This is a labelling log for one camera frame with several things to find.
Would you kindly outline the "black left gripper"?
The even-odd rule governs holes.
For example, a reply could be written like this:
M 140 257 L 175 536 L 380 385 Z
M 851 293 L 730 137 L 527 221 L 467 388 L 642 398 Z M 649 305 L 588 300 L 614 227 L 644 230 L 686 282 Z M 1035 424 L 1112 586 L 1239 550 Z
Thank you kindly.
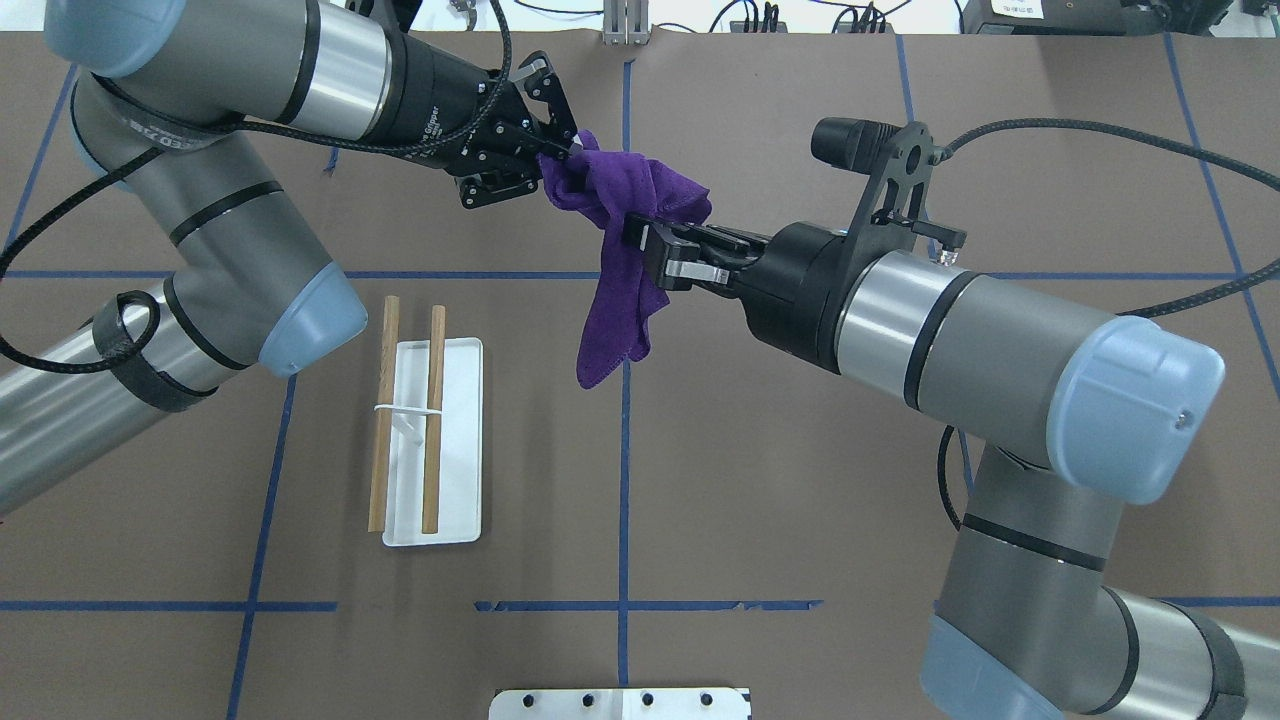
M 563 85 L 545 53 L 526 56 L 497 105 L 467 135 L 426 151 L 428 143 L 465 128 L 494 90 L 484 70 L 404 33 L 387 32 L 390 79 L 376 119 L 376 145 L 398 158 L 456 178 L 465 209 L 474 210 L 534 193 L 540 160 L 566 160 L 581 150 L 579 127 Z M 532 115 L 524 96 L 545 109 Z M 540 143 L 541 152 L 531 143 Z

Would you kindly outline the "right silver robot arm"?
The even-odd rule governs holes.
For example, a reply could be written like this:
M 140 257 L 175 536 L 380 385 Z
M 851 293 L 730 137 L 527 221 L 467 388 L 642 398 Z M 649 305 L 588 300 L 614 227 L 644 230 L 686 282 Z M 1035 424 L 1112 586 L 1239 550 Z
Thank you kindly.
M 1275 719 L 1277 642 L 1110 588 L 1128 505 L 1167 489 L 1222 384 L 1204 345 L 915 255 L 881 211 L 772 237 L 630 214 L 664 290 L 737 299 L 760 341 L 986 442 L 920 683 L 952 719 Z

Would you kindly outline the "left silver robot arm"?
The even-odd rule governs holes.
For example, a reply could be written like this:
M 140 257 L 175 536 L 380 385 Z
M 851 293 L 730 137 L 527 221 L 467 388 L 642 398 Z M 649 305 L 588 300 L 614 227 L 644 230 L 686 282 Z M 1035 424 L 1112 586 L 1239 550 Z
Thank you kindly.
M 544 53 L 485 69 L 410 33 L 413 1 L 50 1 L 44 37 L 79 68 L 70 126 L 97 178 L 3 254 L 111 186 L 184 259 L 109 299 L 63 342 L 10 343 L 3 512 L 261 365 L 291 377 L 367 311 L 248 132 L 452 176 L 467 209 L 532 193 L 540 158 L 580 150 Z

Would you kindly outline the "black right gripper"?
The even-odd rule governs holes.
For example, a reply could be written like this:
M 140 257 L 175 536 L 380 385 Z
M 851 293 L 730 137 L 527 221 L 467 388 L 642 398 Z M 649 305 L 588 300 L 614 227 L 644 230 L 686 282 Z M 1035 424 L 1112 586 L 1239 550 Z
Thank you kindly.
M 773 236 L 628 214 L 623 241 L 660 249 L 660 288 L 705 290 L 741 304 L 760 342 L 838 372 L 836 342 L 859 272 L 842 261 L 846 234 L 795 222 Z

